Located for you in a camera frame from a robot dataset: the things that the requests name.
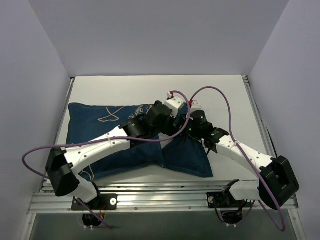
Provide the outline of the blue fish-print pillowcase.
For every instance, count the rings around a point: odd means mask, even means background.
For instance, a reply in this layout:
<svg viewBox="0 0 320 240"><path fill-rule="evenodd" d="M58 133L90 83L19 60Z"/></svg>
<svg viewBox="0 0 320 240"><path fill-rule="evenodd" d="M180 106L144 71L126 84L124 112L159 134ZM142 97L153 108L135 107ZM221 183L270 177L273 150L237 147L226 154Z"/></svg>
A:
<svg viewBox="0 0 320 240"><path fill-rule="evenodd" d="M151 107L151 104L99 106L70 103L66 144L94 140L124 122L146 114ZM200 178L213 176L205 149L198 141L185 136L178 136L171 142L143 143L117 152L86 167L80 175L86 180L97 180L151 164Z"/></svg>

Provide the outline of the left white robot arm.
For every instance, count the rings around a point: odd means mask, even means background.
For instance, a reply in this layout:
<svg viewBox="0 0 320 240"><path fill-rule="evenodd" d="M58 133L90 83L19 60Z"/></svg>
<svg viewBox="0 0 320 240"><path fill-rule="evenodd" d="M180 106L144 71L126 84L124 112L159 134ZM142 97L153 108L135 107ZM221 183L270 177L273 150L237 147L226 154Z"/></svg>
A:
<svg viewBox="0 0 320 240"><path fill-rule="evenodd" d="M173 97L156 101L146 113L116 126L113 130L89 142L55 146L49 152L46 173L57 197L72 195L90 210L100 206L101 194L96 185L80 176L92 164L144 143L157 142L155 136L169 135L185 101Z"/></svg>

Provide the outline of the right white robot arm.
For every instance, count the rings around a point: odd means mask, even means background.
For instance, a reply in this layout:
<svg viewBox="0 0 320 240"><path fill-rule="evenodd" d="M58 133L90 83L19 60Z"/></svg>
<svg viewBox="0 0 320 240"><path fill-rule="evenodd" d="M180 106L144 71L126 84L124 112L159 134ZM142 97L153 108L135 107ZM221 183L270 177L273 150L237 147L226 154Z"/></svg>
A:
<svg viewBox="0 0 320 240"><path fill-rule="evenodd" d="M256 180L230 182L222 193L225 205L232 207L244 200L261 201L276 210L300 189L287 158L263 154L233 139L226 130L214 127L203 110L191 112L186 132L209 151L233 160L257 176Z"/></svg>

